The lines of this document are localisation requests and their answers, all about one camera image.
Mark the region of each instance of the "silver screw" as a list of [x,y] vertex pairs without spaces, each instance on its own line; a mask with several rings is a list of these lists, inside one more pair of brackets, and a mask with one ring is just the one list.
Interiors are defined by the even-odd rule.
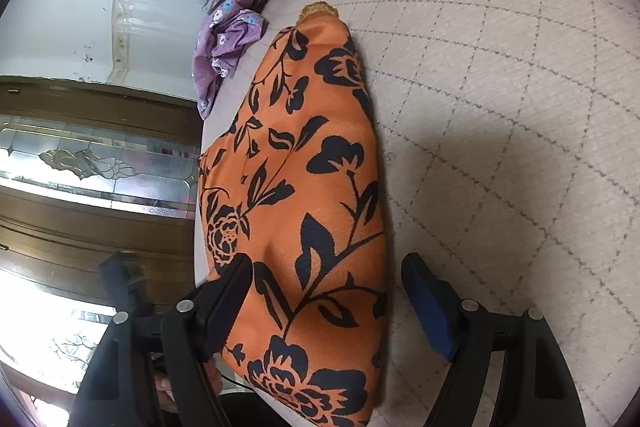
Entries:
[[467,312],[477,312],[480,304],[473,299],[465,299],[462,301],[462,309]]
[[527,314],[535,321],[541,321],[545,316],[538,308],[529,308]]
[[186,300],[178,302],[175,309],[177,309],[180,313],[186,313],[193,310],[194,307],[195,304],[193,303],[193,301]]
[[118,312],[113,315],[112,320],[115,324],[124,324],[129,320],[129,314],[127,312]]

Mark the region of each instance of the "purple garment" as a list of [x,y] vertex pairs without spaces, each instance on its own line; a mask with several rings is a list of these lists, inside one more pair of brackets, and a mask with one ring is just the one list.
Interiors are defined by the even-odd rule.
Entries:
[[193,56],[198,111],[211,113],[222,80],[236,71],[245,45],[260,40],[264,19],[250,9],[254,0],[217,0],[200,27]]

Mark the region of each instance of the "blue gripper pad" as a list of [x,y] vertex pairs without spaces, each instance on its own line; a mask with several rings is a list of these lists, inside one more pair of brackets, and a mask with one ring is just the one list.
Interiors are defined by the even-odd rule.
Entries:
[[448,282],[436,279],[415,252],[402,260],[401,276],[431,347],[450,362],[460,347],[460,297]]

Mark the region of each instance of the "human hand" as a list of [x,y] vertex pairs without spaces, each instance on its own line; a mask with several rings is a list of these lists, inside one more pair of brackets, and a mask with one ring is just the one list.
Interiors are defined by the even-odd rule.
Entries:
[[[212,358],[209,362],[203,363],[202,368],[209,379],[213,392],[220,394],[222,391],[222,374],[216,365],[216,359]],[[175,404],[174,393],[172,391],[169,377],[156,371],[154,373],[154,382],[156,384],[156,391],[158,392],[160,408],[167,412],[177,413],[178,408]]]

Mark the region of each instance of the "orange garment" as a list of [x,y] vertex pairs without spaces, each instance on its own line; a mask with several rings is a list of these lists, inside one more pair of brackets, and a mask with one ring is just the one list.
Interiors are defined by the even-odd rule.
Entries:
[[376,135],[348,29],[303,17],[201,158],[209,278],[236,252],[254,263],[222,353],[238,375],[317,425],[361,427],[386,311]]

